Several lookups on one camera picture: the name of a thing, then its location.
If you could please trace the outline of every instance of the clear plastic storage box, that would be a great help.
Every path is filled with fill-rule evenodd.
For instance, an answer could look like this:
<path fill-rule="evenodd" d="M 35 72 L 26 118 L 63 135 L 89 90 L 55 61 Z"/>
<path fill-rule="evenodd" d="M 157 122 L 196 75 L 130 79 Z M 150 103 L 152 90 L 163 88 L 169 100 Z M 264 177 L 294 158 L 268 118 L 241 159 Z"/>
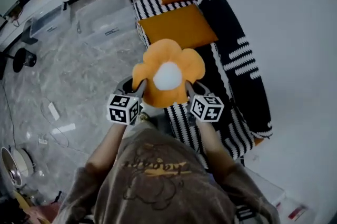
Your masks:
<path fill-rule="evenodd" d="M 62 3 L 52 11 L 42 10 L 32 18 L 30 37 L 46 42 L 70 27 L 70 7 Z"/>
<path fill-rule="evenodd" d="M 135 29 L 135 11 L 130 0 L 96 0 L 76 12 L 80 41 L 97 45 Z"/>

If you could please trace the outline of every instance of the cable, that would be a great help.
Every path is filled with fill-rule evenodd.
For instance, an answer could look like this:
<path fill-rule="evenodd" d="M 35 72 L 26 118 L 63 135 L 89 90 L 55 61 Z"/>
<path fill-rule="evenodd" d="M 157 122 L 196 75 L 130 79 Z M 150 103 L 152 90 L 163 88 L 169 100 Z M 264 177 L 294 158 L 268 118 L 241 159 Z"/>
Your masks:
<path fill-rule="evenodd" d="M 13 25 L 14 25 L 15 27 L 19 27 L 19 26 L 20 26 L 19 21 L 18 21 L 17 19 L 13 20 L 13 22 L 17 22 L 17 25 L 15 25 L 15 24 L 13 23 Z"/>
<path fill-rule="evenodd" d="M 43 96 L 42 97 L 43 99 L 47 99 L 48 101 L 49 101 L 49 103 L 51 103 L 51 101 L 48 99 L 48 98 L 46 98 L 45 96 Z M 81 150 L 78 150 L 78 149 L 75 149 L 75 148 L 72 148 L 72 147 L 69 147 L 69 144 L 70 144 L 70 142 L 69 142 L 69 139 L 68 139 L 68 137 L 66 136 L 66 134 L 64 134 L 57 126 L 55 126 L 51 121 L 49 121 L 48 120 L 48 118 L 45 116 L 45 114 L 44 114 L 44 112 L 43 112 L 43 110 L 42 110 L 42 100 L 41 100 L 41 102 L 40 102 L 40 111 L 41 111 L 41 115 L 44 117 L 44 119 L 50 124 L 50 125 L 52 125 L 53 127 L 55 127 L 66 139 L 67 139 L 67 145 L 63 145 L 63 144 L 61 144 L 61 143 L 59 143 L 58 142 L 58 140 L 50 133 L 50 132 L 48 132 L 47 134 L 49 134 L 53 139 L 54 139 L 54 141 L 60 146 L 60 147 L 63 147 L 63 148 L 68 148 L 68 149 L 72 149 L 72 150 L 74 150 L 74 151 L 77 151 L 77 152 L 80 152 L 80 153 L 82 153 L 82 154 L 85 154 L 85 155 L 88 155 L 87 153 L 85 153 L 85 152 L 83 152 L 83 151 L 81 151 Z"/>
<path fill-rule="evenodd" d="M 17 16 L 16 20 L 18 20 L 18 19 L 20 18 L 20 16 L 21 16 L 22 12 L 23 12 L 23 7 L 22 7 L 22 10 L 21 10 L 21 12 L 20 12 L 20 13 L 19 13 L 19 15 Z"/>
<path fill-rule="evenodd" d="M 6 98 L 6 102 L 7 102 L 7 106 L 8 106 L 8 110 L 9 110 L 9 117 L 11 118 L 12 127 L 13 127 L 13 141 L 14 141 L 14 147 L 16 148 L 15 131 L 14 131 L 14 122 L 13 122 L 13 118 L 12 118 L 11 108 L 9 107 L 9 102 L 8 102 L 6 90 L 5 90 L 5 87 L 4 87 L 4 85 L 3 85 L 2 82 L 1 82 L 1 86 L 2 86 L 2 89 L 4 90 L 4 93 L 5 93 L 5 98 Z"/>

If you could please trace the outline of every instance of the black and white striped blanket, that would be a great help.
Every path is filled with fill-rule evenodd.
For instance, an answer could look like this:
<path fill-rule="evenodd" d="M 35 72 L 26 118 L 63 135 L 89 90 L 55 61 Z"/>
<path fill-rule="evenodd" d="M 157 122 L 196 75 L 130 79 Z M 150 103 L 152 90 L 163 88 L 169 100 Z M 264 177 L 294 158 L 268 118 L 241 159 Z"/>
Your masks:
<path fill-rule="evenodd" d="M 161 0 L 135 0 L 138 20 L 190 4 L 196 4 L 219 40 L 195 50 L 206 67 L 200 81 L 225 105 L 220 120 L 213 126 L 233 159 L 251 150 L 256 138 L 272 135 L 269 106 L 263 83 L 250 45 L 226 0 L 192 0 L 163 5 Z M 150 45 L 143 28 L 137 30 L 145 46 Z M 207 168 L 207 161 L 196 126 L 187 119 L 187 103 L 174 104 L 165 109 L 173 134 L 192 147 Z"/>

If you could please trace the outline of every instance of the brown t-shirt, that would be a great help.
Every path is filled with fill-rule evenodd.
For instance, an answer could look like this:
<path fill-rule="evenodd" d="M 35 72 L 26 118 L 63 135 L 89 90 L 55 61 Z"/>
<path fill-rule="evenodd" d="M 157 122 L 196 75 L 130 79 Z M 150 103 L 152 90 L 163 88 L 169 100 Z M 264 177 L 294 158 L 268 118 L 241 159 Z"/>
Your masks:
<path fill-rule="evenodd" d="M 103 183 L 78 169 L 53 223 L 81 223 L 91 213 L 95 223 L 233 223 L 239 204 L 261 220 L 249 223 L 279 223 L 276 209 L 241 165 L 220 183 L 191 148 L 146 129 L 122 141 Z M 237 223 L 248 222 L 239 216 Z"/>

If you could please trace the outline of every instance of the white pom-pom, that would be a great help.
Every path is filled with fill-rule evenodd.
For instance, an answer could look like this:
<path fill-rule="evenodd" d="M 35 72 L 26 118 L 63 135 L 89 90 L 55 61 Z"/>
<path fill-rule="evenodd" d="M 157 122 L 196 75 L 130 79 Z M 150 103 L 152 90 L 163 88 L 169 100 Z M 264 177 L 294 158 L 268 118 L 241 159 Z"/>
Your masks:
<path fill-rule="evenodd" d="M 160 66 L 153 77 L 153 82 L 158 90 L 166 91 L 177 88 L 183 81 L 179 67 L 173 62 L 166 62 Z"/>

